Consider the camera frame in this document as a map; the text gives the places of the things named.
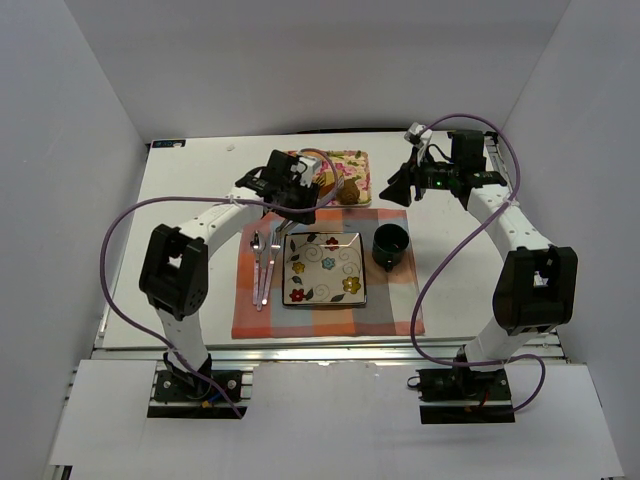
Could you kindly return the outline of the yellow bread slice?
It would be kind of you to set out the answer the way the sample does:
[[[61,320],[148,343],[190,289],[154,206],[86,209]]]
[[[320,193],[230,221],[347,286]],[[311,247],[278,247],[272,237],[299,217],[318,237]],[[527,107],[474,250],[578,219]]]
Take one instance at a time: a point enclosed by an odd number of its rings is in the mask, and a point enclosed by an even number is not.
[[[318,202],[322,203],[328,199],[333,200],[335,198],[335,194],[332,194],[332,191],[340,181],[341,175],[335,176],[329,170],[319,173],[314,178],[314,183],[319,186]]]

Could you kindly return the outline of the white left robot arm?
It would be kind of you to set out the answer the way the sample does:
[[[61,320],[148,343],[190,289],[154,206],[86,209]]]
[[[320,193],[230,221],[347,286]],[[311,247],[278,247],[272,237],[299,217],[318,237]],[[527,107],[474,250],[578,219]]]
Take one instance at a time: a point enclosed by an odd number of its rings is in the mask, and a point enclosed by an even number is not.
[[[290,223],[312,223],[310,209],[320,195],[314,177],[321,166],[318,156],[274,150],[265,166],[237,180],[222,201],[179,226],[160,224],[152,231],[139,288],[170,343],[167,370],[189,390],[205,390],[202,378],[211,372],[198,317],[208,293],[210,258],[268,209]]]

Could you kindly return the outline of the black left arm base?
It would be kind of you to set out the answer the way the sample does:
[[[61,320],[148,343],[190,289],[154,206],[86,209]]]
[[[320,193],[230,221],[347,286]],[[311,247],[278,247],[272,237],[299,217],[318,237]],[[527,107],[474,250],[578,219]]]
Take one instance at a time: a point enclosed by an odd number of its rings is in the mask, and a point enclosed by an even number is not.
[[[204,373],[229,397],[232,405],[210,383],[190,373],[173,372],[168,365],[157,368],[147,408],[149,419],[238,420],[248,408],[249,373],[242,370],[211,369]]]

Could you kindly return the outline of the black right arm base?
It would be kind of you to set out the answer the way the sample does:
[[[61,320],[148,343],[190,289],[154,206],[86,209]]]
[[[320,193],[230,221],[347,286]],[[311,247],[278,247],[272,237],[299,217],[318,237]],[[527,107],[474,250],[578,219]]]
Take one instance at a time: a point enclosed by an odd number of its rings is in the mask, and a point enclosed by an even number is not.
[[[504,368],[494,371],[462,367],[420,369],[406,384],[418,394],[423,425],[515,422]]]

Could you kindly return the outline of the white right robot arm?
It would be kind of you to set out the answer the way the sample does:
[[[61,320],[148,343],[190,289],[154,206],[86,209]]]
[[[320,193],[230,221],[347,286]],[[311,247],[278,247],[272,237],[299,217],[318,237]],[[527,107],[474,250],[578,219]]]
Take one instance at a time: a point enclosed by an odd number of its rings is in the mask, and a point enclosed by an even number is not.
[[[487,169],[482,132],[458,130],[448,136],[451,152],[436,161],[429,152],[431,130],[413,124],[405,134],[410,157],[380,197],[408,207],[428,190],[447,191],[492,240],[503,260],[493,316],[455,362],[471,371],[495,371],[530,339],[570,321],[578,258],[572,248],[555,246],[540,234],[519,207],[514,188],[501,173]]]

